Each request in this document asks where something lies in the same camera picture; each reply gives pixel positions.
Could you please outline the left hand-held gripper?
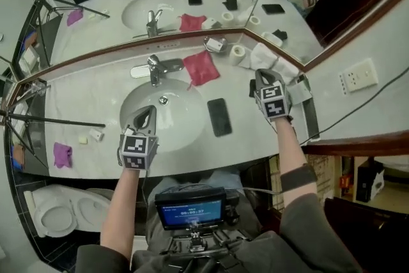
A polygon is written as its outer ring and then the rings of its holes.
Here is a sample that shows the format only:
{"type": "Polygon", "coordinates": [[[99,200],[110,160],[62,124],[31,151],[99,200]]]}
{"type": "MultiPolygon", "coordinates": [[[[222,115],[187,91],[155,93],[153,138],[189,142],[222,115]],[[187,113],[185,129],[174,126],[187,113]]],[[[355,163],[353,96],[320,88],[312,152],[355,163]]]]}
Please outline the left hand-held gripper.
{"type": "Polygon", "coordinates": [[[157,109],[148,105],[132,113],[125,128],[133,135],[120,135],[118,148],[119,165],[125,169],[148,171],[157,154],[158,140],[155,135],[157,129],[157,109]]]}

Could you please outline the metal soap dish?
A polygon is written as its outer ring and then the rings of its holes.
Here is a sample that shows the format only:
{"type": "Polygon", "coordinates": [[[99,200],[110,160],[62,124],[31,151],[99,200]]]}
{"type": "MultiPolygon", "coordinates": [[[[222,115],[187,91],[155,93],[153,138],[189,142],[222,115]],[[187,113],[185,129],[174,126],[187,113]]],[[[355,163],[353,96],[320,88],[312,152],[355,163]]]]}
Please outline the metal soap dish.
{"type": "Polygon", "coordinates": [[[227,40],[226,40],[224,37],[216,38],[216,37],[207,36],[207,37],[204,38],[203,45],[204,45],[205,49],[206,49],[208,52],[212,52],[212,53],[222,53],[222,52],[224,52],[224,51],[227,49],[228,42],[227,42],[227,40]],[[221,50],[220,52],[212,52],[212,51],[210,51],[209,49],[207,49],[207,47],[206,47],[206,42],[207,42],[209,39],[211,39],[211,38],[213,38],[213,39],[219,41],[220,43],[223,43],[224,46],[223,46],[223,48],[222,48],[222,50],[221,50]]]}

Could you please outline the white soap block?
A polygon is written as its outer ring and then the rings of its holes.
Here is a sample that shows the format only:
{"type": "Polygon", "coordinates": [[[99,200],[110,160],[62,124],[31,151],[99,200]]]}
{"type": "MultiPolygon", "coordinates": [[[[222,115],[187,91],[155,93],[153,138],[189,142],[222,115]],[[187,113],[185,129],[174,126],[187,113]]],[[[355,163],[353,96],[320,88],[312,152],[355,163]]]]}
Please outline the white soap block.
{"type": "Polygon", "coordinates": [[[212,52],[220,52],[223,48],[223,43],[211,38],[206,42],[206,47],[212,52]]]}

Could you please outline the person's left forearm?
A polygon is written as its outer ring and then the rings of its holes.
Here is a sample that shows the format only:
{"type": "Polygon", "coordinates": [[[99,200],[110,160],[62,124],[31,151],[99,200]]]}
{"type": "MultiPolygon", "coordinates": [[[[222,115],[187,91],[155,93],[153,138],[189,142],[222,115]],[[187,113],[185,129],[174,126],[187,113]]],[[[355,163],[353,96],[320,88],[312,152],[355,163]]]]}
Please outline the person's left forearm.
{"type": "Polygon", "coordinates": [[[138,170],[124,169],[109,205],[100,234],[100,245],[131,259],[135,233],[138,170]]]}

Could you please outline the white green sign card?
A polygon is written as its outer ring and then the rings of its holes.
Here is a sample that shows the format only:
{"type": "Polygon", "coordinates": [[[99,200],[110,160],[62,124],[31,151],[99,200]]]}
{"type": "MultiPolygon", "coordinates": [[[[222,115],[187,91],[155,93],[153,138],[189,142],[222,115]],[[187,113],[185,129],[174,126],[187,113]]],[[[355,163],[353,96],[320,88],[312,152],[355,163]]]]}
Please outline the white green sign card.
{"type": "Polygon", "coordinates": [[[313,97],[308,78],[305,74],[301,75],[297,82],[289,87],[291,103],[298,105],[313,97]]]}

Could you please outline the toilet paper roll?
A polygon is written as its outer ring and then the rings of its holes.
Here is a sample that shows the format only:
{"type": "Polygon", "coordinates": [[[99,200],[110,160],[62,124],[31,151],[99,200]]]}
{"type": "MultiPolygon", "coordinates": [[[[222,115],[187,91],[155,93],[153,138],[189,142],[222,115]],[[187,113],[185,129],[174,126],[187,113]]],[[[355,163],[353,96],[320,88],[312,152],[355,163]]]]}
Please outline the toilet paper roll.
{"type": "Polygon", "coordinates": [[[245,48],[240,44],[236,44],[232,46],[231,51],[229,53],[229,63],[232,66],[237,66],[242,62],[245,56],[246,56],[245,48]]]}

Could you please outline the chrome faucet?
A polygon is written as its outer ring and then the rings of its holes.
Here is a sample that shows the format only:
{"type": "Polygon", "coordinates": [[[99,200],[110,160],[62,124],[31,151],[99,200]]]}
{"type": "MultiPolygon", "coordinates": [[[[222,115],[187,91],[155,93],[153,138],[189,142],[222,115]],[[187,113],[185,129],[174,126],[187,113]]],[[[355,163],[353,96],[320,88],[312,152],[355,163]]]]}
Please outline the chrome faucet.
{"type": "Polygon", "coordinates": [[[181,71],[185,68],[183,60],[180,58],[159,60],[156,55],[151,55],[147,59],[146,65],[134,66],[130,70],[130,76],[133,79],[141,77],[150,77],[150,82],[153,87],[157,87],[160,84],[160,77],[167,73],[173,73],[181,71]]]}

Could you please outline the red cloth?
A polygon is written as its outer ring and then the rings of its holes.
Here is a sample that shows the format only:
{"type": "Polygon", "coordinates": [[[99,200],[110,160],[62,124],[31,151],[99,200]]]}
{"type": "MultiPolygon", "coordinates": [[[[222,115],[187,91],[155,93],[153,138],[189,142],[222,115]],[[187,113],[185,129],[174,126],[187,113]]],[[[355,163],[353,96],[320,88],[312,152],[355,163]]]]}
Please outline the red cloth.
{"type": "Polygon", "coordinates": [[[187,56],[183,59],[183,64],[190,76],[188,90],[193,86],[201,86],[220,77],[208,51],[187,56]]]}

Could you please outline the black tripod stand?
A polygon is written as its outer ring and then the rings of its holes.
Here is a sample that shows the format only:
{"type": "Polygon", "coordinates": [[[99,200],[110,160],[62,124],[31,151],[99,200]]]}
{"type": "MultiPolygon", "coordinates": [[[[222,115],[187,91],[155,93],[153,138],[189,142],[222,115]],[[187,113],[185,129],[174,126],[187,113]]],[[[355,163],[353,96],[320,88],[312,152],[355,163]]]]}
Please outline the black tripod stand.
{"type": "Polygon", "coordinates": [[[28,114],[29,111],[27,111],[26,114],[16,114],[15,113],[15,108],[19,104],[22,104],[31,98],[35,98],[36,96],[38,95],[30,94],[30,92],[27,93],[24,97],[22,97],[20,100],[16,101],[12,105],[6,105],[5,109],[0,109],[0,116],[4,118],[5,125],[17,137],[17,139],[19,140],[19,143],[24,147],[24,149],[27,150],[45,169],[49,169],[49,166],[46,163],[44,163],[44,161],[36,154],[34,146],[33,146],[31,134],[30,134],[30,124],[31,123],[39,123],[39,124],[52,123],[52,124],[73,125],[73,126],[80,126],[80,127],[101,128],[101,129],[106,128],[106,124],[104,123],[91,123],[91,122],[85,122],[85,121],[62,120],[62,119],[57,119],[57,118],[33,116],[33,115],[28,114]],[[25,126],[26,138],[27,138],[28,143],[21,136],[21,134],[16,130],[16,128],[12,125],[12,120],[23,122],[25,126]]]}

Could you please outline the person's blue jeans legs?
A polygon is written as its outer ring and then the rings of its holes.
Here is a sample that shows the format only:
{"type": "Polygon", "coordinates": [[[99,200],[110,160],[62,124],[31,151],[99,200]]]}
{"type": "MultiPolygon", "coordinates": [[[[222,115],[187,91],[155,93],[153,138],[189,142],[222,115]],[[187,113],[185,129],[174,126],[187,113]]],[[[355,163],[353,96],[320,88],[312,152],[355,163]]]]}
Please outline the person's blue jeans legs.
{"type": "Polygon", "coordinates": [[[173,176],[164,177],[150,192],[148,201],[154,200],[156,194],[166,192],[176,192],[178,190],[186,191],[188,185],[194,187],[224,187],[229,190],[237,190],[241,194],[245,194],[242,181],[240,179],[239,170],[233,169],[216,169],[211,173],[204,174],[198,182],[193,182],[190,178],[177,179],[173,176]]]}

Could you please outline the purple cloth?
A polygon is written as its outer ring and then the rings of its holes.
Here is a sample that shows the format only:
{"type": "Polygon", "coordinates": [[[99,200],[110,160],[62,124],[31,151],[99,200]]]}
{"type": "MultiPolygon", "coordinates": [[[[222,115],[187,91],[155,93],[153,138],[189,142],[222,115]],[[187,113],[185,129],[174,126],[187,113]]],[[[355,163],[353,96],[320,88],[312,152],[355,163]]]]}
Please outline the purple cloth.
{"type": "Polygon", "coordinates": [[[61,143],[54,143],[54,165],[61,169],[72,167],[72,147],[61,143]]]}

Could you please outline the clear glass tumbler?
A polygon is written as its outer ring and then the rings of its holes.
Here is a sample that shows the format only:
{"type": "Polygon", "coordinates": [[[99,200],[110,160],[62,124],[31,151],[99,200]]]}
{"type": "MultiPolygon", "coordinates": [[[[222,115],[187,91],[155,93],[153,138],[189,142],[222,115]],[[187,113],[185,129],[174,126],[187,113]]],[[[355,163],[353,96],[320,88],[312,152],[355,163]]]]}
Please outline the clear glass tumbler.
{"type": "Polygon", "coordinates": [[[47,90],[50,88],[50,85],[47,82],[42,80],[35,80],[31,83],[29,87],[30,94],[44,96],[47,90]]]}

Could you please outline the white toilet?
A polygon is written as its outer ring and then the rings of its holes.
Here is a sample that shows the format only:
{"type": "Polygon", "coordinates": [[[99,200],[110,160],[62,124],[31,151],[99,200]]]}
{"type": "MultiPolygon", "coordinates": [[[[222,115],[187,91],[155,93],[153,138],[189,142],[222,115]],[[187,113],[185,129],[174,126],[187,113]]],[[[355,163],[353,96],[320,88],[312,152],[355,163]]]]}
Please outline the white toilet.
{"type": "Polygon", "coordinates": [[[42,238],[62,238],[75,230],[99,232],[111,202],[95,192],[58,184],[32,193],[36,210],[31,220],[42,238]]]}

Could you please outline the white wall power socket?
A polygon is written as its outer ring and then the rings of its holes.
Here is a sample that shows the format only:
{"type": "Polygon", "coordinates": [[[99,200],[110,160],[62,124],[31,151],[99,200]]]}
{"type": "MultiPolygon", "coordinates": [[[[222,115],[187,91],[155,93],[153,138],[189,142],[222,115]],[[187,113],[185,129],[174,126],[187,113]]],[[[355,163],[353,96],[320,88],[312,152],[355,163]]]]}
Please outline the white wall power socket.
{"type": "Polygon", "coordinates": [[[345,94],[378,84],[378,75],[371,58],[350,66],[340,73],[339,78],[345,94]]]}

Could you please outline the dark wooden door frame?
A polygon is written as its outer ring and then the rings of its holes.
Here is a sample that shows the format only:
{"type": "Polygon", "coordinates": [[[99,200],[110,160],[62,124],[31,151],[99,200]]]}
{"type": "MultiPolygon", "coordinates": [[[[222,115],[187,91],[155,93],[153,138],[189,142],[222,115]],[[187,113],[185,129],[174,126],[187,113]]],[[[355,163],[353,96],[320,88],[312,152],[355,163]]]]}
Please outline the dark wooden door frame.
{"type": "Polygon", "coordinates": [[[328,139],[302,147],[311,155],[377,157],[409,155],[409,130],[346,139],[328,139]]]}

